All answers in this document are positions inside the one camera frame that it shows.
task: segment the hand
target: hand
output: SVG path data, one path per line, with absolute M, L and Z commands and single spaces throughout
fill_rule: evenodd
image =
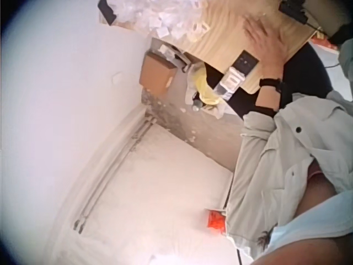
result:
M 255 57 L 262 64 L 264 77 L 282 78 L 287 60 L 287 47 L 279 31 L 274 29 L 265 18 L 261 21 L 251 16 L 244 17 L 243 29 L 255 52 Z

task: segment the skin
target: skin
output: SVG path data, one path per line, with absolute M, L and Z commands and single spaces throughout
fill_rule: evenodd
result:
M 252 52 L 260 60 L 263 78 L 282 79 L 287 48 L 279 31 L 266 20 L 251 16 L 243 18 L 243 29 Z M 262 87 L 256 101 L 260 107 L 278 111 L 280 94 L 273 87 Z M 312 177 L 295 213 L 295 217 L 336 195 L 323 174 Z M 344 265 L 353 264 L 353 236 L 302 240 L 269 253 L 253 265 Z

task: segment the wall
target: wall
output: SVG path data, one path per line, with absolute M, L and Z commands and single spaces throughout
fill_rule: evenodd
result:
M 237 265 L 230 240 L 206 228 L 205 209 L 222 207 L 231 177 L 154 125 L 115 173 L 82 234 L 68 231 L 55 264 Z
M 39 264 L 81 170 L 141 101 L 148 41 L 98 12 L 96 0 L 29 1 L 2 36 L 1 232 L 23 264 Z

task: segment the yellow object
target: yellow object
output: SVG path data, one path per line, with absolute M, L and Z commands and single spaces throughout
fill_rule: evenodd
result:
M 206 77 L 206 67 L 202 63 L 200 68 L 193 73 L 192 80 L 200 94 L 200 99 L 207 105 L 217 105 L 222 98 L 213 92 L 212 88 L 207 84 Z

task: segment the orange object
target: orange object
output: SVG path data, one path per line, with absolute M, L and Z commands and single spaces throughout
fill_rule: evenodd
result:
M 220 234 L 225 234 L 226 217 L 219 211 L 210 210 L 207 227 L 217 230 Z

